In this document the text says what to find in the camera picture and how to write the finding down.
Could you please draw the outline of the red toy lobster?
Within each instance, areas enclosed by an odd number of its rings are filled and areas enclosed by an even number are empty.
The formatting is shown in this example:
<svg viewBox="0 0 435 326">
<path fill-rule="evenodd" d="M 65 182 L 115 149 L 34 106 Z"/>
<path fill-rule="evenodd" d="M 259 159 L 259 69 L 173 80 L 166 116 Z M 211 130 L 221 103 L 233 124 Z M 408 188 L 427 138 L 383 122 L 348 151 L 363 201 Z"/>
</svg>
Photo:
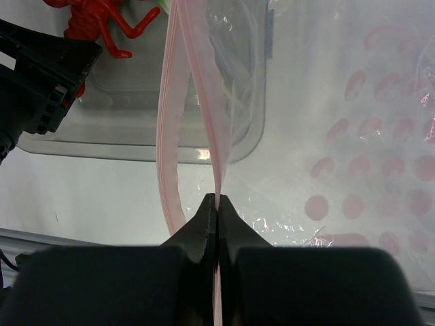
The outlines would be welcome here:
<svg viewBox="0 0 435 326">
<path fill-rule="evenodd" d="M 82 41 L 96 41 L 102 37 L 105 47 L 115 59 L 127 59 L 133 55 L 115 45 L 109 32 L 109 22 L 113 20 L 126 37 L 135 39 L 141 36 L 147 26 L 160 14 L 160 8 L 153 7 L 136 26 L 132 27 L 120 12 L 123 1 L 44 0 L 44 3 L 56 9 L 70 8 L 71 17 L 63 32 L 64 37 Z"/>
</svg>

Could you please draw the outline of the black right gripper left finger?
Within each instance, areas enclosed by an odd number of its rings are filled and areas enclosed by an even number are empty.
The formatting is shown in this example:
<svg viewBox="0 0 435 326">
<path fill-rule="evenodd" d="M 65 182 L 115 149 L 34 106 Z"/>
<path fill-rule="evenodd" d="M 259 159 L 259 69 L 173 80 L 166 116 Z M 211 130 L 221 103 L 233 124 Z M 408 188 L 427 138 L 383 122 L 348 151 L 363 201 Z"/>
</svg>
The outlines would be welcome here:
<svg viewBox="0 0 435 326">
<path fill-rule="evenodd" d="M 158 246 L 55 246 L 28 255 L 2 325 L 212 325 L 215 196 Z"/>
</svg>

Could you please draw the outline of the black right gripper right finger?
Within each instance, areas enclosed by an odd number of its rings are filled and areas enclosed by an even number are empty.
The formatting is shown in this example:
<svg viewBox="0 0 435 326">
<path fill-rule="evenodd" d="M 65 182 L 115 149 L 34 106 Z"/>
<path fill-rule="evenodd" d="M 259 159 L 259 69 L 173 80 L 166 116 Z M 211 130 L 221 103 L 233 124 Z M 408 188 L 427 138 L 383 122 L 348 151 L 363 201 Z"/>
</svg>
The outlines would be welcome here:
<svg viewBox="0 0 435 326">
<path fill-rule="evenodd" d="M 217 211 L 224 325 L 422 325 L 394 259 L 369 247 L 274 247 L 227 196 Z"/>
</svg>

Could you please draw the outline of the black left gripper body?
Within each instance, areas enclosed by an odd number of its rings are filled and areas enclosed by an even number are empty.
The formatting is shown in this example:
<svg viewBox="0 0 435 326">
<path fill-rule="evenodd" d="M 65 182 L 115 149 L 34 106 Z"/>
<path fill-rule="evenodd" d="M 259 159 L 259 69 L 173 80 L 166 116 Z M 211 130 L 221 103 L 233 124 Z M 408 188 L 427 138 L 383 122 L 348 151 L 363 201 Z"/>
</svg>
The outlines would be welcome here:
<svg viewBox="0 0 435 326">
<path fill-rule="evenodd" d="M 23 132 L 56 132 L 102 48 L 93 41 L 64 39 L 1 21 L 1 159 Z"/>
</svg>

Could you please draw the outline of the clear zip top bag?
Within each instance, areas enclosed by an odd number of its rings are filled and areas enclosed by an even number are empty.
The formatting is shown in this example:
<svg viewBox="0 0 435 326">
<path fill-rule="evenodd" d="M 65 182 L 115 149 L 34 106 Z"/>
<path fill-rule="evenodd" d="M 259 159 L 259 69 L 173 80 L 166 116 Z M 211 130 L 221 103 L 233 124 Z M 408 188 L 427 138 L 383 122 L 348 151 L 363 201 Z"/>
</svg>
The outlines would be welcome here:
<svg viewBox="0 0 435 326">
<path fill-rule="evenodd" d="M 157 125 L 171 234 L 192 190 L 276 247 L 375 247 L 434 324 L 434 2 L 265 1 L 265 124 L 231 162 L 208 1 L 171 1 Z"/>
</svg>

